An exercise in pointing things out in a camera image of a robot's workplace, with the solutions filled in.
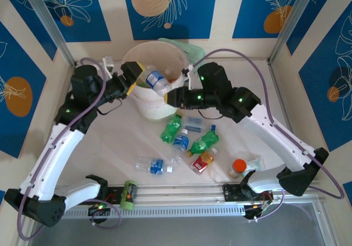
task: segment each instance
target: gray floor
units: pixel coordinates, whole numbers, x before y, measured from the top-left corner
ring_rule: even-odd
[[[92,227],[89,220],[62,220],[45,228],[29,246],[324,245],[312,205],[299,206],[284,204],[258,223],[243,217],[130,218],[106,231]]]

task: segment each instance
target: plastic bottle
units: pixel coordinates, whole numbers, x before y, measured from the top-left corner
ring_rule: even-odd
[[[209,164],[214,161],[214,155],[218,151],[215,148],[211,148],[208,151],[203,152],[192,164],[191,169],[197,173],[201,174]]]
[[[236,159],[229,168],[228,174],[232,178],[238,178],[244,171],[246,171],[247,163],[242,159]]]
[[[173,166],[168,165],[163,159],[140,157],[136,161],[136,169],[152,174],[172,173]]]
[[[160,135],[160,138],[167,143],[171,143],[175,138],[178,130],[181,128],[182,113],[177,112],[174,117],[172,117],[167,123],[165,130]]]
[[[148,65],[145,68],[139,76],[137,83],[139,85],[140,83],[146,84],[147,87],[150,87],[155,93],[162,97],[173,89],[169,81],[166,80],[158,69],[152,65]]]
[[[183,129],[181,133],[175,137],[171,152],[171,163],[180,164],[182,162],[189,143],[187,133],[188,130]]]
[[[191,157],[193,154],[201,154],[218,141],[219,136],[215,134],[215,125],[211,125],[211,130],[192,144],[192,147],[187,152],[187,155],[188,157]]]

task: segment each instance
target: white tabletop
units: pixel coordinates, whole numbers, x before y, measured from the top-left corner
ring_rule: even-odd
[[[264,92],[259,76],[246,61],[233,59],[215,59],[224,66],[233,86],[244,86],[254,92],[262,101]],[[282,110],[271,79],[266,61],[256,61],[262,70],[268,86],[269,100],[273,115],[285,125]],[[118,103],[106,104],[102,111],[108,111]],[[183,111],[186,115],[199,117],[197,110]],[[218,117],[216,109],[203,110],[206,117]],[[195,174],[188,166],[196,156],[188,158],[182,165],[175,167],[174,172],[155,176],[148,172],[135,170],[138,157],[155,157],[167,160],[171,144],[163,143],[160,134],[167,121],[155,123],[146,120],[137,110],[132,98],[123,100],[123,105],[107,116],[98,116],[91,124],[87,134],[72,153],[63,170],[58,185],[69,185],[82,180],[88,174],[95,174],[109,184],[123,184],[133,180],[139,184],[198,184],[233,181],[228,176],[228,168],[239,151],[259,154],[263,158],[266,169],[281,165],[282,160],[256,135],[231,119],[222,118],[206,121],[216,125],[216,133],[220,140],[215,145],[218,150],[214,162],[203,172]],[[203,134],[190,132],[190,145]]]

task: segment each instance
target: purple cable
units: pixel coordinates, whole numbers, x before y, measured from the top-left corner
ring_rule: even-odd
[[[85,202],[102,203],[102,200],[100,200],[100,199],[88,199],[88,200],[86,200]],[[98,227],[98,228],[103,228],[103,229],[118,228],[118,227],[120,226],[120,224],[121,224],[121,219],[122,219],[120,210],[119,210],[116,206],[114,206],[113,204],[110,204],[110,203],[108,203],[108,202],[106,202],[106,201],[103,201],[103,203],[106,204],[107,206],[111,207],[113,210],[116,211],[117,215],[119,215],[119,222],[118,222],[116,225],[111,226],[111,227],[103,227],[103,226],[100,226],[100,225],[97,225],[97,224],[95,224],[94,226],[95,226],[95,227]],[[99,210],[97,210],[97,211],[92,215],[92,218],[91,218],[91,220],[90,220],[92,223],[94,223],[94,217],[95,217],[95,215],[96,215],[98,212],[99,212]]]
[[[246,55],[244,55],[243,53],[241,52],[238,52],[236,50],[233,50],[233,49],[227,49],[227,48],[222,48],[222,49],[217,49],[217,50],[214,50],[210,53],[208,53],[207,55],[205,55],[203,58],[201,58],[198,62],[196,62],[193,67],[196,67],[198,64],[200,64],[201,62],[203,62],[206,58],[208,58],[210,55],[216,53],[216,52],[233,52],[233,53],[236,53],[238,54],[239,56],[243,57],[244,59],[246,59],[253,67],[254,69],[257,71],[261,81],[262,81],[262,84],[263,84],[263,88],[264,88],[264,95],[265,95],[265,104],[266,104],[266,108],[267,108],[267,112],[268,112],[268,117],[269,117],[269,120],[270,122],[273,124],[273,126],[278,130],[280,131],[287,139],[289,139],[294,145],[297,146],[298,149],[300,149],[302,152],[305,152],[306,149],[304,149],[295,139],[293,139],[289,134],[287,134],[280,126],[276,125],[275,124],[275,121],[274,121],[274,118],[271,114],[271,110],[270,110],[270,104],[269,104],[269,95],[268,95],[268,89],[267,89],[267,86],[266,86],[266,83],[265,83],[265,80],[264,80],[264,76],[262,75],[262,73],[260,72],[258,66],[249,58],[247,57]],[[344,199],[345,198],[345,194],[343,192],[343,189],[342,187],[339,185],[339,183],[337,182],[337,180],[332,176],[332,174],[329,172],[328,169],[325,168],[325,166],[323,166],[317,159],[315,159],[315,157],[313,157],[310,153],[308,153],[307,155],[314,163],[316,163],[323,171],[324,173],[331,179],[331,181],[334,183],[334,185],[336,186],[336,188],[338,189],[338,191],[340,192],[340,196],[338,195],[334,195],[328,191],[325,191],[321,188],[318,188],[318,187],[313,187],[313,186],[309,186],[311,189],[314,189],[314,190],[318,190],[326,195],[329,195],[333,198],[336,198],[336,199]]]
[[[99,102],[100,98],[103,96],[104,94],[104,91],[105,91],[105,88],[106,88],[106,73],[104,71],[104,69],[101,67],[101,65],[99,64],[99,62],[97,62],[96,60],[94,59],[91,59],[91,58],[82,58],[81,59],[81,64],[83,64],[83,61],[90,61],[94,64],[96,64],[100,71],[102,72],[102,75],[103,75],[103,85],[102,85],[102,88],[100,90],[100,93],[98,95],[98,97],[96,98],[96,100],[86,109],[84,110],[82,113],[80,113],[77,117],[75,117],[60,133],[59,135],[53,140],[53,143],[52,143],[52,146],[56,146],[57,145],[57,142],[59,142],[61,140],[61,137],[71,128],[71,126],[73,124],[75,124],[81,117],[83,117],[84,115],[86,115],[92,108],[94,108],[94,106]],[[30,184],[33,185],[38,174],[40,173],[40,170],[42,169],[43,165],[45,164],[46,160],[48,159],[51,151],[53,150],[53,148],[50,148],[47,150],[47,152],[44,154],[44,157],[43,159],[41,160],[41,162],[39,163],[38,165],[38,168],[37,170],[34,172],[33,176],[32,176],[32,179],[30,181]],[[23,208],[24,208],[24,204],[25,204],[25,201],[30,193],[30,190],[31,190],[32,186],[28,186],[23,197],[22,197],[22,200],[21,200],[21,204],[18,208],[18,215],[17,215],[17,231],[18,231],[18,235],[19,237],[22,239],[22,240],[30,240],[31,238],[33,238],[34,236],[38,235],[39,232],[42,231],[43,229],[43,226],[42,225],[33,235],[29,236],[29,237],[26,237],[24,234],[23,234],[23,231],[22,231],[22,219],[21,219],[21,216],[22,216],[22,213],[23,213]]]
[[[281,190],[281,192],[282,192],[282,198],[281,198],[281,201],[280,201],[279,205],[273,211],[271,211],[270,213],[268,213],[268,214],[266,214],[264,216],[258,217],[257,220],[261,220],[261,219],[263,219],[265,217],[268,217],[268,216],[274,214],[282,206],[282,204],[284,203],[285,192],[284,192],[284,190]]]

